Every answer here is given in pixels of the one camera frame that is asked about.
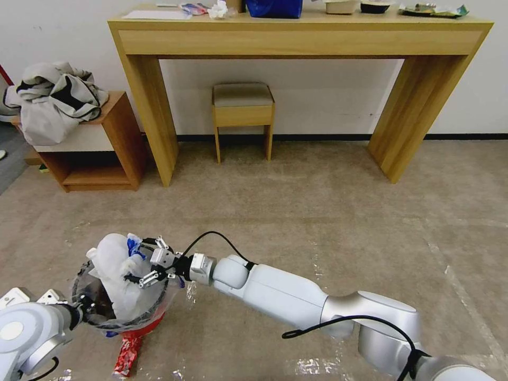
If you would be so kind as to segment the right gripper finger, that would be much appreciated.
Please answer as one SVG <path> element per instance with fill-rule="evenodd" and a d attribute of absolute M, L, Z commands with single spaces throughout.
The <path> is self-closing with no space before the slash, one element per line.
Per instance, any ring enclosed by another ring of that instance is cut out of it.
<path fill-rule="evenodd" d="M 173 254 L 172 247 L 165 242 L 162 236 L 158 236 L 157 238 L 144 238 L 141 240 L 140 250 L 142 252 L 154 253 L 159 249 L 163 252 Z"/>
<path fill-rule="evenodd" d="M 154 284 L 161 282 L 167 278 L 167 272 L 163 267 L 152 266 L 151 272 L 142 277 L 135 276 L 133 274 L 127 274 L 124 280 L 138 285 L 139 288 L 148 288 Z"/>

